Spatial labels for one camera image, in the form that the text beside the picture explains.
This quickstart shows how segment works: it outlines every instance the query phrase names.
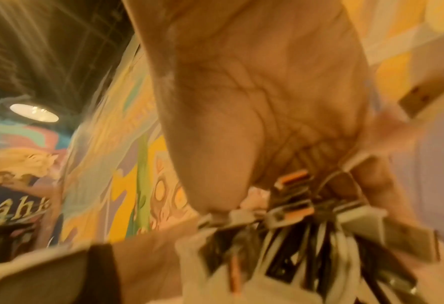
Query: palm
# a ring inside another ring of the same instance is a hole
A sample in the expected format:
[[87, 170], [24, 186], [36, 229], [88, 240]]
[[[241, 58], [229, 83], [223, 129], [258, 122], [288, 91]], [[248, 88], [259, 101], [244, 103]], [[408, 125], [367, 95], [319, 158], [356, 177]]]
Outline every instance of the palm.
[[369, 75], [338, 1], [164, 5], [163, 22], [143, 40], [192, 206], [233, 209], [251, 184], [318, 171], [350, 147], [368, 117]]

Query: forearm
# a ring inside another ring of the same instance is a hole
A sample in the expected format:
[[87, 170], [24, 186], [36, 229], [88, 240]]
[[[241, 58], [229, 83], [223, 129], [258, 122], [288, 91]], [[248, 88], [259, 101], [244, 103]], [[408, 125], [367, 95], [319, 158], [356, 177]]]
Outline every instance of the forearm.
[[197, 230], [197, 219], [113, 245], [123, 302], [146, 303], [182, 294], [175, 242]]

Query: ceiling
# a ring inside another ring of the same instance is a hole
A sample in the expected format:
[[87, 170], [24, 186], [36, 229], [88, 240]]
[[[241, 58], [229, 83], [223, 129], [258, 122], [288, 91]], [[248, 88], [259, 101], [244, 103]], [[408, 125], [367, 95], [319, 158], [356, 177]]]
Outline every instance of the ceiling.
[[0, 98], [79, 114], [132, 35], [120, 0], [0, 0]]

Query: ceiling light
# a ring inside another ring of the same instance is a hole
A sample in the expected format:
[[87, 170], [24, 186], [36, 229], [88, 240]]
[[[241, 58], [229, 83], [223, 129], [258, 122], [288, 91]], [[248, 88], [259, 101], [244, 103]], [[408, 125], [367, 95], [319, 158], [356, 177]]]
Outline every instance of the ceiling light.
[[10, 106], [10, 109], [27, 118], [42, 121], [42, 122], [56, 122], [59, 120], [59, 117], [46, 110], [35, 106], [24, 105], [24, 104], [13, 104]]

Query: light fixture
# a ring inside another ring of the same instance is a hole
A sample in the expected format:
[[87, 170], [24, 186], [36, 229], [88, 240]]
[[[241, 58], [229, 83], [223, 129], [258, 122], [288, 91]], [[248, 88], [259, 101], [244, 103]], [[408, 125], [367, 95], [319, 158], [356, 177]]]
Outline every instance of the light fixture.
[[14, 113], [37, 121], [56, 122], [59, 120], [59, 117], [56, 114], [36, 106], [13, 104], [10, 106], [10, 109]]

